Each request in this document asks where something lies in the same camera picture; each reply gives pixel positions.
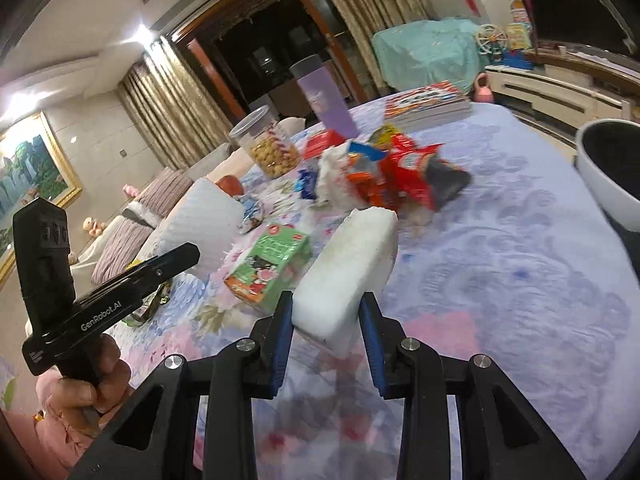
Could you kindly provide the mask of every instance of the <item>white foam block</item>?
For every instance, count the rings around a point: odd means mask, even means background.
[[[364,292],[382,293],[398,255],[398,217],[354,210],[293,293],[293,325],[335,352],[350,345]]]

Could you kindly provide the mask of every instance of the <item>table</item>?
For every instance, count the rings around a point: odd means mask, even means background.
[[[382,123],[383,102],[353,111],[364,135]],[[604,478],[640,428],[640,289],[619,239],[571,165],[505,108],[474,104],[468,119],[414,138],[444,142],[474,182],[425,227],[401,218],[383,312],[441,354],[491,355],[588,478]],[[266,186],[256,168],[243,183]],[[310,232],[318,254],[344,215],[297,210],[287,177],[271,185],[284,197],[279,221]],[[181,275],[151,322],[111,330],[134,386],[166,355],[209,356],[249,333],[254,311],[229,308],[227,271],[207,283]],[[254,401],[258,476],[395,478],[401,424],[402,403],[379,397],[362,346],[340,360],[295,335],[278,397]],[[201,410],[196,462],[203,427]],[[459,478],[454,425],[451,439]]]

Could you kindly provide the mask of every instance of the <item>purple cylinder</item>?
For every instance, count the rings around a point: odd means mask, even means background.
[[[291,72],[298,80],[306,100],[324,126],[335,130],[345,139],[358,136],[356,123],[353,121],[340,89],[329,70],[322,65],[319,56],[303,59],[291,67]]]

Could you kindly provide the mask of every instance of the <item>plastic jar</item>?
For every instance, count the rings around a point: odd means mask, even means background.
[[[242,119],[229,133],[247,154],[270,177],[278,178],[300,163],[300,154],[287,139],[278,121],[263,106]]]

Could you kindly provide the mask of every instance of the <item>ceiling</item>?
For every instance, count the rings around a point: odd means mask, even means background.
[[[127,42],[141,23],[170,34],[216,1],[51,0],[0,66],[0,117],[16,92],[47,95],[45,107],[114,89],[142,55]]]

